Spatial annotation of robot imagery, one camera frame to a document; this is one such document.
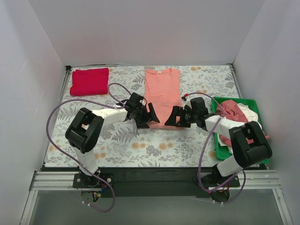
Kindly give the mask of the floral patterned table mat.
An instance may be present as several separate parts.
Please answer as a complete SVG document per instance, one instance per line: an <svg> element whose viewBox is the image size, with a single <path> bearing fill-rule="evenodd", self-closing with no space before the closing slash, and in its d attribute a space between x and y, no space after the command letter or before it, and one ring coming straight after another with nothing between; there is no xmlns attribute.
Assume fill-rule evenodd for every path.
<svg viewBox="0 0 300 225"><path fill-rule="evenodd" d="M65 132L79 109L100 109L101 104L113 105L131 92L144 93L145 66L109 67L110 94L73 97L70 95L72 73L68 70L61 99L65 104L57 111L44 167L76 167L75 151L65 138ZM231 65L176 66L180 71L180 93L192 98L203 97L211 109L211 97L238 98L239 89ZM211 167L216 158L215 138L196 125L181 130L137 129L133 121L104 127L94 148L100 167Z"/></svg>

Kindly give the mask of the aluminium frame rail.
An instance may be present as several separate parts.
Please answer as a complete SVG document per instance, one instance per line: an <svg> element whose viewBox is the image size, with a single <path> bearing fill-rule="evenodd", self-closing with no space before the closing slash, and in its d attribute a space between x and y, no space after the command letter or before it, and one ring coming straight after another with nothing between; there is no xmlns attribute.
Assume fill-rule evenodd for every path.
<svg viewBox="0 0 300 225"><path fill-rule="evenodd" d="M279 178L274 170L251 170L245 171L246 177L243 178L242 172L238 174L236 180L245 182L244 190L256 189L273 191L277 207L284 225L291 225L292 219L289 214L283 190ZM28 225L31 220L33 208L36 203L38 191L99 191L100 188L80 187L80 179L75 179L75 172L35 172L30 185L30 192L25 204L24 212L20 224Z"/></svg>

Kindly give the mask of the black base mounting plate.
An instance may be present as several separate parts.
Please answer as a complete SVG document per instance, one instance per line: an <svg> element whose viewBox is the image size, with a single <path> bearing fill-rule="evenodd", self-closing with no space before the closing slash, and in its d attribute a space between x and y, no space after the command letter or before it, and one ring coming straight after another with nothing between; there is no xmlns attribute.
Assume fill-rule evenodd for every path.
<svg viewBox="0 0 300 225"><path fill-rule="evenodd" d="M117 197L209 198L198 186L197 173L196 167L104 167L99 176L111 184Z"/></svg>

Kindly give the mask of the green plastic tray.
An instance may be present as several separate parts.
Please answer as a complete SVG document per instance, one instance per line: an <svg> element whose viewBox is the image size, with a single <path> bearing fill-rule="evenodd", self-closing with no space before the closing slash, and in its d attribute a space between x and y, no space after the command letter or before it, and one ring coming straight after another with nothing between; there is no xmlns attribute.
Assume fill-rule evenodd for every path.
<svg viewBox="0 0 300 225"><path fill-rule="evenodd" d="M212 111L220 114L221 109L218 105L221 105L227 114L229 119L238 122L256 121L261 124L261 119L258 111L257 104L253 99L246 98L229 98L229 97L215 97L212 100ZM216 158L219 160L225 160L233 154L230 140L219 134L214 134Z"/></svg>

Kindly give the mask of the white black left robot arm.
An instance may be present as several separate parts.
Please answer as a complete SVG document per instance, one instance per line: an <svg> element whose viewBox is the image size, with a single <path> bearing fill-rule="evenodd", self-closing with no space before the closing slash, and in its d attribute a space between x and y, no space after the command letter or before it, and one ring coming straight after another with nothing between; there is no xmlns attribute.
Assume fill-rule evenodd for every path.
<svg viewBox="0 0 300 225"><path fill-rule="evenodd" d="M136 108L104 108L101 110L79 110L65 137L74 148L80 173L92 176L97 170L94 155L94 147L98 142L103 127L116 122L124 122L134 119L137 128L149 128L149 122L159 123L152 103L148 105L139 104Z"/></svg>

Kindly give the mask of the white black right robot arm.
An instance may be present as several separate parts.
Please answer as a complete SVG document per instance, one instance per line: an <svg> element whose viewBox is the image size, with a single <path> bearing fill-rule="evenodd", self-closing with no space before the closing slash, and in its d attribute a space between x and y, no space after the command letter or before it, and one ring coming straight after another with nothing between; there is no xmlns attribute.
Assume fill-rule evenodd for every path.
<svg viewBox="0 0 300 225"><path fill-rule="evenodd" d="M205 106L174 106L166 126L190 128L196 124L199 128L217 133L229 139L233 155L212 168L211 178L219 183L222 179L242 169L272 157L271 147L258 122L236 122L214 113Z"/></svg>

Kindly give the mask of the folded red t shirt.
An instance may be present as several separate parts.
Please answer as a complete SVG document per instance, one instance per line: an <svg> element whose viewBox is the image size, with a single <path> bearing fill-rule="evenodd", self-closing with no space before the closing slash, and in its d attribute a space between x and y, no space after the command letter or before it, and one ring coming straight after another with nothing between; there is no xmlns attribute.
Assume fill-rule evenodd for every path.
<svg viewBox="0 0 300 225"><path fill-rule="evenodd" d="M70 95L75 97L106 95L108 93L109 69L76 70L72 73Z"/></svg>

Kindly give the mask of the salmon pink t shirt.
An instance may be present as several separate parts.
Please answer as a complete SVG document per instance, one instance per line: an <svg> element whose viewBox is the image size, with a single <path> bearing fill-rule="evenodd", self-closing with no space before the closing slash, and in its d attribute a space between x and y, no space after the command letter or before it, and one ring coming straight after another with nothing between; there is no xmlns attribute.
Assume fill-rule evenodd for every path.
<svg viewBox="0 0 300 225"><path fill-rule="evenodd" d="M159 123L149 122L152 129L180 130L179 127L166 126L174 106L182 106L180 98L180 71L167 68L161 71L146 69L145 98L153 104Z"/></svg>

